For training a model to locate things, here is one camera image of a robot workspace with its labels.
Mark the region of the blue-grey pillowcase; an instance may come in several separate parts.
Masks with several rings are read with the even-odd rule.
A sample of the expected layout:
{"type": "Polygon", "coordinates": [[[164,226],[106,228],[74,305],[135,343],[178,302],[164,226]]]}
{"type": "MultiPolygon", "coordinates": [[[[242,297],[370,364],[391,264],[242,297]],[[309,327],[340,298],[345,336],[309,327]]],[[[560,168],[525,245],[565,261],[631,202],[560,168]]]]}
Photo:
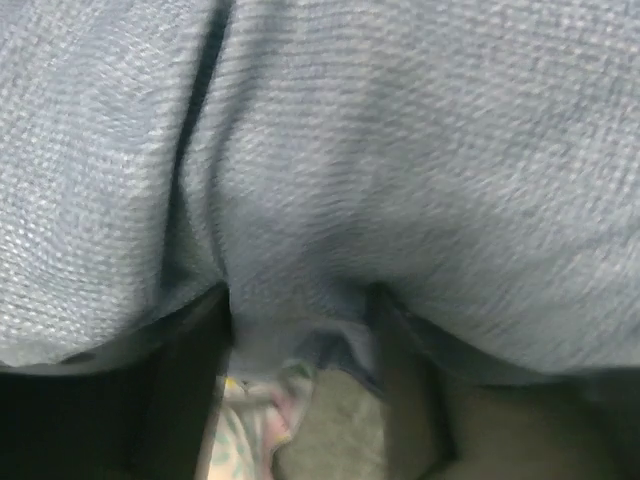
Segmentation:
{"type": "Polygon", "coordinates": [[[366,288],[487,383],[639,363],[635,1],[5,1],[1,360],[230,291],[232,370],[366,288]]]}

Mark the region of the floral patterned pillow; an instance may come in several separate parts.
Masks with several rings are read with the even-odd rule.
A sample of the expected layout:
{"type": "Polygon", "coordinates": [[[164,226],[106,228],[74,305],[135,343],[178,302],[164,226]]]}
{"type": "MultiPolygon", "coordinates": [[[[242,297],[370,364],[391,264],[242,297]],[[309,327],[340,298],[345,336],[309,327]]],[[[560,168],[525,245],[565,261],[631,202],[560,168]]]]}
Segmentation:
{"type": "Polygon", "coordinates": [[[207,478],[272,479],[274,454],[298,432],[315,381],[316,369],[306,362],[285,365],[269,381],[227,377],[207,478]]]}

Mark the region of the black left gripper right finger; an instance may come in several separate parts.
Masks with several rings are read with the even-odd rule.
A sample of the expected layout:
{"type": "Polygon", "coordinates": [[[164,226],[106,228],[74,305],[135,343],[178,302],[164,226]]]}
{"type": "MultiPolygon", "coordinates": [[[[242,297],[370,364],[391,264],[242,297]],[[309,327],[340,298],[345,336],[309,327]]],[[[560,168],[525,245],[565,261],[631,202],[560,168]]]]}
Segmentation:
{"type": "Polygon", "coordinates": [[[545,377],[409,314],[374,287],[389,479],[635,479],[639,372],[545,377]]]}

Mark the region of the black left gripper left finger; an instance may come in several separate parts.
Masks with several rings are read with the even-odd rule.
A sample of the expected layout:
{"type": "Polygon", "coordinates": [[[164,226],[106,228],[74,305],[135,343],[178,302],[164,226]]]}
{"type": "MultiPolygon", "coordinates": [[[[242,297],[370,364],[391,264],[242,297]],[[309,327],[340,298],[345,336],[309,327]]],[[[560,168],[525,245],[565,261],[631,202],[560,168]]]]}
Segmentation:
{"type": "Polygon", "coordinates": [[[58,364],[1,369],[5,479],[203,479],[232,343],[228,293],[58,364]]]}

